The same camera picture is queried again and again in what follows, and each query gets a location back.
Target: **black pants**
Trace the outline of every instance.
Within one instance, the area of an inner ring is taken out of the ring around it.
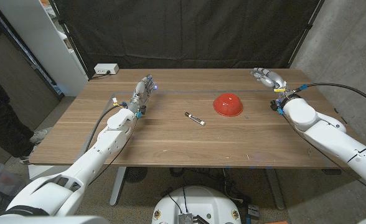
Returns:
[[[9,101],[0,85],[0,147],[13,157],[28,156],[34,148],[29,141],[34,132],[20,122]]]

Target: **white box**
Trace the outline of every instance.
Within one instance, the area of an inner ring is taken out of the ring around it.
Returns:
[[[107,71],[110,71],[110,74],[116,74],[119,69],[117,63],[98,63],[95,66],[95,71],[98,75],[106,74]]]

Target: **red dome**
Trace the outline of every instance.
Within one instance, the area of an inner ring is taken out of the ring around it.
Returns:
[[[223,116],[237,116],[243,111],[243,104],[233,93],[225,93],[216,98],[213,108]]]

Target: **wooden tabletop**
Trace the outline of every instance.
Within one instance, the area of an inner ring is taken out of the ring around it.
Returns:
[[[291,88],[310,83],[300,70],[272,71],[279,73]],[[115,95],[118,102],[128,102],[137,82],[151,74],[158,89],[151,95],[146,114],[138,120],[131,139],[113,164],[336,168],[301,139],[281,115],[270,109],[270,101],[277,98],[276,93],[257,82],[249,72],[250,69],[122,69],[116,75],[92,80],[31,155],[30,161],[38,165],[72,164],[97,119],[108,109],[111,97]],[[214,110],[214,100],[226,92],[241,99],[244,109],[240,115],[225,117]],[[300,95],[316,111],[344,123],[317,88],[308,88]],[[117,111],[105,116],[95,136]],[[205,126],[186,117],[185,112],[205,121]],[[346,128],[350,136],[359,139],[351,127]]]

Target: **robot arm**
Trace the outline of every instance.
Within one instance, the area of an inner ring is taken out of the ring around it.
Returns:
[[[279,98],[272,102],[280,114],[287,114],[310,143],[344,161],[366,180],[366,146],[347,135],[341,122],[318,113],[295,91],[290,91],[277,73],[254,68],[251,74],[267,87],[277,90]]]
[[[156,89],[151,75],[136,86],[131,101],[110,117],[97,142],[70,168],[59,174],[41,177],[25,187],[9,204],[7,214],[73,215],[89,183],[111,156],[124,148],[137,119],[145,112],[148,98]]]

